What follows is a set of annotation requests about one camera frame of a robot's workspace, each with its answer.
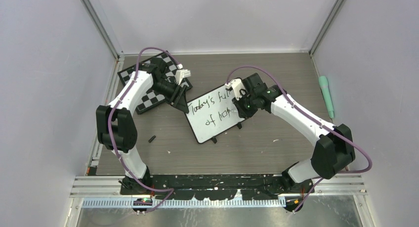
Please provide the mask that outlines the small black-framed whiteboard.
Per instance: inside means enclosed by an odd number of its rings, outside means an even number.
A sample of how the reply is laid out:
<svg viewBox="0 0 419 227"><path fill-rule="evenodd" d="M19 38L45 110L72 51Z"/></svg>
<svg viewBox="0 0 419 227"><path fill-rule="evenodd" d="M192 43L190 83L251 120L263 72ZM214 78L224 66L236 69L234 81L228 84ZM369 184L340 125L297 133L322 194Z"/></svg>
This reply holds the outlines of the small black-framed whiteboard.
<svg viewBox="0 0 419 227"><path fill-rule="evenodd" d="M232 102L234 93L220 85L187 102L189 113L185 114L197 143L202 144L215 139L219 134L239 125L245 119L240 118Z"/></svg>

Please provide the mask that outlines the black marker cap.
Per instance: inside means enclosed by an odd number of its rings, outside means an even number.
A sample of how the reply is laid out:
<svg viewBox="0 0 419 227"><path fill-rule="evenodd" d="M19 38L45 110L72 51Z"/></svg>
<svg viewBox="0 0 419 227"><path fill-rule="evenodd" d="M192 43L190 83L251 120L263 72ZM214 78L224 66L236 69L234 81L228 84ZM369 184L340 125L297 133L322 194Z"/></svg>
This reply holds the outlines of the black marker cap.
<svg viewBox="0 0 419 227"><path fill-rule="evenodd" d="M155 138L156 136L152 136L151 138L148 139L148 142L151 143Z"/></svg>

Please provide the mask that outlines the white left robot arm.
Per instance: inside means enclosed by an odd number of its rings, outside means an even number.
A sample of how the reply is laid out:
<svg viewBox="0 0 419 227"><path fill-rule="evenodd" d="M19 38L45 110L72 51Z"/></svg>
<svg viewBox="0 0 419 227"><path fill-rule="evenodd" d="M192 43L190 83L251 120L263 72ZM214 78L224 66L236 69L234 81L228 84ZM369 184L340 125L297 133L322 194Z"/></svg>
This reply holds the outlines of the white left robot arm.
<svg viewBox="0 0 419 227"><path fill-rule="evenodd" d="M137 128L133 114L148 90L153 90L165 98L173 108L188 113L186 101L187 86L183 80L191 75L181 64L177 64L174 80L166 78L169 65L162 58L152 57L149 62L138 62L129 81L108 105L96 109L98 142L112 151L122 164L127 179L139 194L151 190L152 182L147 165L142 161L136 148Z"/></svg>

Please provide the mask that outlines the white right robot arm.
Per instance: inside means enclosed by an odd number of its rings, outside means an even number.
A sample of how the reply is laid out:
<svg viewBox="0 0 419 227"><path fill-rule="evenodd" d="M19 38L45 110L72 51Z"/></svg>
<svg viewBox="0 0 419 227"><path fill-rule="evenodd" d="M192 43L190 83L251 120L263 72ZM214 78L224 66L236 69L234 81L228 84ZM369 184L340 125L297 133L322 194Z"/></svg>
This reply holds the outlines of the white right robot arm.
<svg viewBox="0 0 419 227"><path fill-rule="evenodd" d="M233 104L240 118L258 110L275 115L299 131L314 147L311 158L297 162L281 173L281 188L296 192L302 182L321 177L331 179L355 160L352 133L348 126L335 126L300 106L278 85L268 87L257 73L233 79L225 88L234 94Z"/></svg>

